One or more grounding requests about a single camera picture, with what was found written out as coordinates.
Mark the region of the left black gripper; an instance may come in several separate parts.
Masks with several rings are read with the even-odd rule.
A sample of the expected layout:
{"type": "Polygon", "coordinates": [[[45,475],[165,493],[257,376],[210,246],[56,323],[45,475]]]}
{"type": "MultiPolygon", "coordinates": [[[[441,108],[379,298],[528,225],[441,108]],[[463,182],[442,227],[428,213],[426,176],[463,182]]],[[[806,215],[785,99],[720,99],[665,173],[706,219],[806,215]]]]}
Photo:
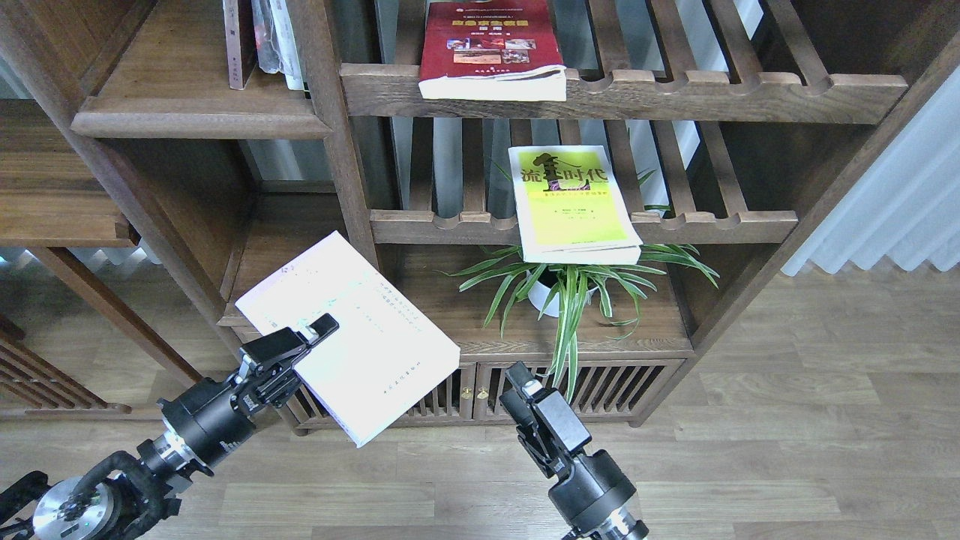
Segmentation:
{"type": "Polygon", "coordinates": [[[163,467],[210,476],[213,467],[253,435],[254,415],[288,403],[302,385],[294,365],[339,328],[325,313],[303,325],[303,332],[279,329],[241,346],[240,367],[223,382],[205,377],[172,402],[159,400],[166,426],[157,439],[163,467]]]}

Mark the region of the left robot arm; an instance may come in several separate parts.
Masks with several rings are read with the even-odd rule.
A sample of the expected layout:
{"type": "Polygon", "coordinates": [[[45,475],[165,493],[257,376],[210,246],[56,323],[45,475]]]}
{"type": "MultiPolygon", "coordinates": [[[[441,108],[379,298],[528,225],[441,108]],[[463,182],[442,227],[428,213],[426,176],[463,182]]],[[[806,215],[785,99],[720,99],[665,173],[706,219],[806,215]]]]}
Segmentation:
{"type": "Polygon", "coordinates": [[[190,476],[213,468],[254,434],[254,415],[282,407],[302,385],[295,365],[339,328],[326,313],[241,349],[222,382],[201,379],[175,400],[159,400],[165,433],[116,451],[85,475],[49,485],[33,471],[2,493],[4,539],[135,539],[176,515],[190,476]]]}

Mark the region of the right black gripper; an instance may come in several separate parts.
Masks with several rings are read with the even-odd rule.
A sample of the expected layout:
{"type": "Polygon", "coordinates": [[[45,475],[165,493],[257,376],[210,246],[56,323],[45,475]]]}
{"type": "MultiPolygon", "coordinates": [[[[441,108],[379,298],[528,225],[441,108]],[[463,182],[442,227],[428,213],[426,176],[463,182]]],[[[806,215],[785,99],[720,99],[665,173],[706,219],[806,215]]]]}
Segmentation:
{"type": "Polygon", "coordinates": [[[585,452],[591,435],[565,398],[556,389],[542,389],[523,362],[515,362],[506,377],[514,388],[499,400],[542,474],[555,476],[548,496],[569,526],[567,536],[638,536],[638,519],[627,507],[637,489],[609,452],[585,452]]]}

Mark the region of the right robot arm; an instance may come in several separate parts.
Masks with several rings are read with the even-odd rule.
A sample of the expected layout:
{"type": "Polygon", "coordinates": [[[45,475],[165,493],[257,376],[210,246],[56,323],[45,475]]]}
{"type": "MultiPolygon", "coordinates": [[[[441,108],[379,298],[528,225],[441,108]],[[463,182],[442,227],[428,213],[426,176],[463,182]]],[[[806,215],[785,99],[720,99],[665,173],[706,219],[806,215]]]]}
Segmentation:
{"type": "Polygon", "coordinates": [[[543,476],[556,476],[548,496],[570,527],[566,539],[645,539],[648,527],[628,509],[637,489],[609,452],[585,452],[590,432],[562,393],[544,387],[521,361],[506,379],[511,388],[499,400],[543,476]]]}

